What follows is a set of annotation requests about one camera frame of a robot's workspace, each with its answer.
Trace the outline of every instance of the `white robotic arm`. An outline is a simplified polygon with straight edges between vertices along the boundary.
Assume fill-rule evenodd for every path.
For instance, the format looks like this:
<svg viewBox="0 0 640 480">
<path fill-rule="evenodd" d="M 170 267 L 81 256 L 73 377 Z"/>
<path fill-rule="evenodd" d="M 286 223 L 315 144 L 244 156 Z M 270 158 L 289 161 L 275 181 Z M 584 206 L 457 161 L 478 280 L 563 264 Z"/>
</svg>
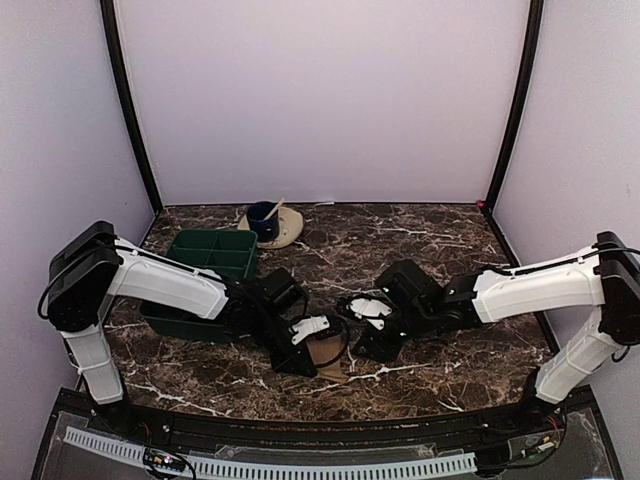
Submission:
<svg viewBox="0 0 640 480">
<path fill-rule="evenodd" d="M 374 298 L 341 302 L 343 313 L 366 319 L 357 354 L 393 361 L 402 344 L 428 332 L 481 327 L 504 318 L 578 305 L 593 306 L 583 327 L 530 377 L 525 395 L 543 410 L 564 400 L 613 353 L 640 343 L 640 266 L 612 233 L 548 262 L 490 269 L 438 285 L 410 260 L 376 281 L 394 309 Z"/>
<path fill-rule="evenodd" d="M 53 258 L 49 271 L 51 280 L 40 301 L 40 316 L 60 331 L 95 408 L 117 431 L 130 430 L 136 422 L 98 319 L 106 296 L 160 303 L 224 323 L 240 334 L 250 333 L 269 350 L 274 370 L 310 377 L 316 375 L 316 366 L 303 340 L 342 331 L 341 324 L 327 316 L 303 318 L 295 324 L 280 317 L 304 298 L 283 269 L 262 280 L 223 279 L 214 271 L 140 249 L 118 238 L 107 222 L 96 222 L 78 236 Z"/>
<path fill-rule="evenodd" d="M 640 343 L 640 265 L 613 234 L 598 243 L 549 262 L 453 278 L 444 288 L 410 260 L 389 267 L 376 281 L 395 308 L 373 298 L 339 303 L 343 314 L 365 319 L 368 327 L 356 354 L 394 360 L 402 344 L 427 332 L 481 327 L 503 318 L 575 305 L 591 305 L 585 325 L 552 360 L 530 377 L 523 400 L 547 409 L 612 353 Z M 244 322 L 271 354 L 276 371 L 315 376 L 302 340 L 334 336 L 335 319 L 305 318 L 295 325 L 279 313 L 304 296 L 293 278 L 277 270 L 265 279 L 241 284 L 146 252 L 119 239 L 113 226 L 97 222 L 60 252 L 50 265 L 48 315 L 62 334 L 90 395 L 112 428 L 132 428 L 126 389 L 98 321 L 105 296 L 129 296 L 224 321 Z"/>
</svg>

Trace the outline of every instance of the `light purple wall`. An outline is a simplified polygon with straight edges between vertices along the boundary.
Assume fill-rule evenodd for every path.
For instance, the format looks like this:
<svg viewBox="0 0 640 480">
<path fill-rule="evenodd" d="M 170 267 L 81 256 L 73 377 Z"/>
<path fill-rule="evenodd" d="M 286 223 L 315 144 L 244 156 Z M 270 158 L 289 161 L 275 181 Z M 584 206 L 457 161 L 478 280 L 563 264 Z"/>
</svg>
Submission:
<svg viewBox="0 0 640 480">
<path fill-rule="evenodd" d="M 528 4 L 118 2 L 165 202 L 483 197 Z"/>
<path fill-rule="evenodd" d="M 139 241 L 152 212 L 124 127 L 97 1 L 0 1 L 0 478 L 29 478 L 76 376 L 36 316 L 48 264 L 98 219 Z"/>
<path fill-rule="evenodd" d="M 546 2 L 531 89 L 496 211 L 523 262 L 613 230 L 640 248 L 640 3 Z M 566 342 L 584 310 L 554 312 Z M 640 471 L 640 350 L 592 385 L 626 478 Z"/>
</svg>

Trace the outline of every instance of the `brown paper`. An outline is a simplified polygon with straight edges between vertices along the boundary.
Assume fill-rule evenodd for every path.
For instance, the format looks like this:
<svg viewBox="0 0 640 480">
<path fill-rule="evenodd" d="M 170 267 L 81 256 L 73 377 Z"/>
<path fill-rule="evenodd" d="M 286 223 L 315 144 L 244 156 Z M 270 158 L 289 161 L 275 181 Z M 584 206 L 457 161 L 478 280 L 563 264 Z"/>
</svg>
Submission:
<svg viewBox="0 0 640 480">
<path fill-rule="evenodd" d="M 307 347 L 313 363 L 319 365 L 328 362 L 340 353 L 344 346 L 340 335 L 324 340 L 307 339 Z M 324 378 L 337 383 L 345 383 L 349 377 L 340 369 L 340 359 L 326 367 L 318 368 L 318 378 Z"/>
</svg>

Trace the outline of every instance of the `cable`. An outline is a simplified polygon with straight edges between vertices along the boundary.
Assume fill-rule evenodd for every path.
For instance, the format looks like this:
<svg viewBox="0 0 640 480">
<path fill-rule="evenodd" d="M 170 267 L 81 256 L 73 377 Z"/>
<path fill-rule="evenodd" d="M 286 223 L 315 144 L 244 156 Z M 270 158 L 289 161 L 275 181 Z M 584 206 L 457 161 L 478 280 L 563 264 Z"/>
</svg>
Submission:
<svg viewBox="0 0 640 480">
<path fill-rule="evenodd" d="M 302 296 L 302 302 L 303 302 L 302 315 L 306 316 L 307 311 L 309 310 L 309 297 L 307 296 L 307 294 L 304 294 Z"/>
<path fill-rule="evenodd" d="M 558 429 L 558 422 L 556 422 L 556 419 L 549 416 L 547 417 L 547 421 L 553 426 L 554 435 L 557 435 L 558 438 L 560 438 L 560 430 Z"/>
<path fill-rule="evenodd" d="M 492 267 L 492 266 L 486 266 L 486 267 L 483 267 L 483 268 L 485 270 L 491 270 L 492 272 L 495 272 L 495 273 L 497 273 L 499 275 L 503 275 L 505 277 L 520 277 L 522 275 L 528 275 L 530 273 L 540 272 L 542 270 L 548 270 L 550 268 L 561 267 L 562 265 L 569 265 L 571 263 L 575 263 L 575 262 L 579 261 L 580 259 L 586 260 L 587 258 L 595 257 L 596 255 L 602 255 L 604 253 L 613 253 L 613 252 L 633 253 L 634 255 L 640 256 L 640 250 L 637 250 L 635 248 L 614 247 L 614 248 L 605 248 L 605 249 L 602 249 L 602 250 L 594 250 L 592 252 L 586 253 L 586 254 L 581 255 L 579 257 L 567 258 L 565 260 L 560 260 L 558 262 L 549 263 L 547 265 L 540 265 L 539 267 L 523 268 L 523 269 L 516 270 L 516 271 L 504 270 L 502 268 L 497 268 L 497 267 Z"/>
<path fill-rule="evenodd" d="M 347 325 L 347 322 L 344 319 L 338 317 L 338 320 L 342 324 L 342 327 L 344 328 L 344 332 L 345 332 L 344 345 L 342 346 L 342 348 L 340 349 L 340 352 L 338 352 L 338 354 L 335 357 L 333 357 L 328 362 L 323 362 L 323 363 L 314 365 L 315 368 L 328 367 L 329 365 L 337 362 L 345 354 L 345 352 L 347 351 L 347 348 L 349 348 L 349 342 L 351 341 L 351 329 L 349 328 L 349 325 Z"/>
<path fill-rule="evenodd" d="M 567 436 L 567 429 L 569 427 L 569 422 L 568 422 L 568 418 L 567 418 L 567 404 L 566 401 L 563 402 L 562 404 L 562 417 L 564 418 L 564 430 L 562 433 L 562 438 L 558 438 L 558 443 L 556 445 L 556 447 L 554 449 L 551 450 L 551 452 L 546 455 L 544 458 L 540 459 L 538 462 L 535 463 L 527 463 L 527 464 L 523 464 L 523 465 L 513 465 L 514 463 L 521 461 L 521 460 L 525 460 L 526 458 L 529 458 L 532 455 L 528 455 L 526 457 L 515 457 L 512 458 L 504 463 L 500 463 L 500 464 L 496 464 L 496 465 L 480 465 L 478 464 L 477 467 L 485 469 L 485 470 L 498 470 L 498 469 L 504 469 L 504 470 L 522 470 L 524 468 L 533 468 L 533 467 L 537 467 L 539 465 L 542 465 L 543 463 L 545 463 L 546 461 L 548 461 L 551 457 L 553 457 L 556 452 L 560 449 L 560 447 L 562 446 L 562 444 L 564 443 L 564 439 Z M 557 423 L 556 423 L 556 427 L 554 428 L 554 433 L 557 430 Z"/>
<path fill-rule="evenodd" d="M 100 244 L 100 245 L 98 245 L 96 247 L 93 247 L 93 248 L 87 250 L 82 255 L 80 255 L 78 258 L 73 260 L 69 265 L 64 267 L 60 272 L 58 272 L 58 274 L 55 277 L 53 277 L 53 279 L 47 284 L 47 286 L 45 287 L 44 291 L 42 292 L 42 295 L 40 296 L 40 300 L 38 300 L 38 316 L 40 318 L 42 318 L 43 320 L 49 320 L 49 316 L 46 313 L 42 312 L 42 307 L 44 306 L 44 301 L 47 298 L 47 295 L 49 295 L 49 292 L 51 291 L 51 289 L 53 288 L 55 283 L 58 280 L 60 280 L 64 275 L 66 275 L 70 270 L 73 270 L 80 263 L 85 261 L 88 257 L 90 257 L 94 253 L 96 253 L 96 252 L 98 252 L 98 251 L 100 251 L 100 250 L 102 250 L 104 248 L 111 248 L 111 246 L 110 245 Z"/>
<path fill-rule="evenodd" d="M 185 265 L 183 263 L 180 262 L 175 262 L 173 260 L 170 260 L 166 257 L 161 257 L 159 255 L 154 255 L 148 252 L 145 252 L 144 250 L 138 250 L 138 249 L 133 249 L 130 247 L 124 247 L 122 245 L 115 245 L 116 250 L 126 250 L 126 251 L 136 251 L 138 252 L 138 255 L 142 256 L 142 257 L 147 257 L 147 258 L 151 258 L 153 260 L 157 260 L 161 263 L 165 263 L 167 265 L 171 265 L 173 267 L 179 268 L 181 270 L 185 270 L 191 273 L 195 273 L 196 275 L 200 276 L 200 277 L 204 277 L 208 280 L 213 280 L 214 282 L 220 283 L 222 285 L 224 285 L 225 287 L 230 288 L 231 290 L 235 290 L 236 292 L 239 292 L 242 295 L 242 298 L 246 298 L 248 299 L 254 307 L 257 308 L 258 312 L 260 313 L 260 315 L 263 316 L 264 319 L 266 319 L 268 322 L 271 321 L 271 315 L 269 315 L 269 312 L 267 312 L 266 308 L 264 308 L 264 306 L 262 305 L 262 303 L 256 298 L 254 297 L 252 294 L 250 294 L 245 288 L 242 287 L 242 285 L 240 284 L 240 282 L 238 282 L 237 280 L 231 278 L 231 277 L 227 277 L 226 275 L 222 275 L 219 273 L 216 273 L 216 275 L 218 275 L 217 277 L 214 277 L 212 275 L 209 275 L 197 268 L 193 268 L 190 267 L 188 265 Z"/>
<path fill-rule="evenodd" d="M 627 345 L 627 347 L 624 349 L 624 352 L 622 352 L 622 355 L 620 355 L 619 357 L 616 357 L 616 354 L 612 353 L 611 361 L 613 363 L 620 363 L 622 360 L 625 359 L 627 355 L 629 355 L 629 350 L 631 350 L 631 345 Z"/>
<path fill-rule="evenodd" d="M 95 412 L 95 417 L 96 417 L 98 420 L 100 420 L 100 422 L 102 423 L 102 425 L 104 425 L 104 426 L 107 428 L 107 430 L 109 430 L 109 432 L 111 432 L 111 433 L 112 433 L 113 435 L 115 435 L 116 437 L 121 438 L 121 439 L 123 439 L 124 441 L 129 442 L 129 443 L 132 443 L 132 444 L 134 444 L 134 445 L 138 445 L 138 446 L 145 447 L 145 448 L 153 448 L 153 449 L 158 450 L 158 451 L 160 451 L 160 452 L 164 452 L 164 453 L 166 453 L 166 454 L 168 454 L 168 455 L 171 455 L 172 457 L 176 457 L 176 458 L 178 458 L 179 460 L 181 460 L 182 462 L 184 462 L 184 464 L 187 466 L 187 468 L 188 468 L 188 469 L 189 469 L 189 471 L 191 472 L 191 480 L 198 480 L 198 475 L 197 475 L 197 473 L 196 473 L 195 468 L 193 467 L 193 465 L 191 465 L 191 462 L 189 462 L 189 461 L 188 461 L 184 456 L 182 456 L 182 455 L 181 455 L 181 454 L 179 454 L 179 453 L 171 452 L 171 451 L 169 451 L 169 450 L 165 450 L 164 448 L 161 448 L 161 447 L 158 447 L 158 446 L 154 446 L 154 445 L 152 444 L 151 429 L 149 428 L 149 425 L 147 425 L 145 422 L 141 422 L 139 426 L 144 427 L 144 429 L 146 430 L 146 433 L 147 433 L 147 442 L 146 442 L 146 443 L 145 443 L 145 442 L 140 442 L 140 441 L 138 441 L 138 440 L 134 440 L 134 439 L 131 439 L 131 438 L 127 438 L 127 437 L 125 437 L 124 435 L 122 435 L 121 433 L 116 432 L 113 428 L 111 428 L 111 426 L 109 425 L 109 423 L 107 423 L 107 421 L 106 421 L 104 418 L 102 418 L 102 417 L 98 414 L 98 412 L 96 412 L 95 410 L 94 410 L 94 412 Z M 147 473 L 149 473 L 149 472 L 148 472 L 148 470 L 147 470 L 147 468 L 146 468 L 146 467 L 150 467 L 150 469 L 151 469 L 151 470 L 152 470 L 156 475 L 164 475 L 163 477 L 158 477 L 158 476 L 153 475 L 153 477 L 154 477 L 154 478 L 167 478 L 167 475 L 171 475 L 171 474 L 167 474 L 167 473 L 160 472 L 160 471 L 156 470 L 156 469 L 153 467 L 153 465 L 143 465 L 143 467 L 145 467 L 145 468 L 143 468 L 143 469 L 144 469 L 144 470 L 145 470 L 145 472 L 147 472 Z"/>
</svg>

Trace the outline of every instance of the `white cable tray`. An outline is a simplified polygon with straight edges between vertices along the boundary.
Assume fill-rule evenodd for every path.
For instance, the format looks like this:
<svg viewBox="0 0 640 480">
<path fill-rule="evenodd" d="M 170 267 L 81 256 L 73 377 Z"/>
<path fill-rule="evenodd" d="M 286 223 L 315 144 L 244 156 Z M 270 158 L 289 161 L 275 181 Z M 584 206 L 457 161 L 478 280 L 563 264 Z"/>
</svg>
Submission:
<svg viewBox="0 0 640 480">
<path fill-rule="evenodd" d="M 67 427 L 64 442 L 127 465 L 144 468 L 142 457 L 145 447 L 141 445 L 74 427 Z M 200 480 L 232 478 L 248 480 L 390 480 L 396 478 L 422 480 L 477 471 L 475 454 L 473 453 L 408 462 L 342 466 L 269 465 L 231 462 L 198 455 L 185 455 L 185 458 L 191 463 Z M 157 469 L 165 471 L 162 467 L 157 467 Z M 191 472 L 187 468 L 180 476 L 191 478 Z"/>
</svg>

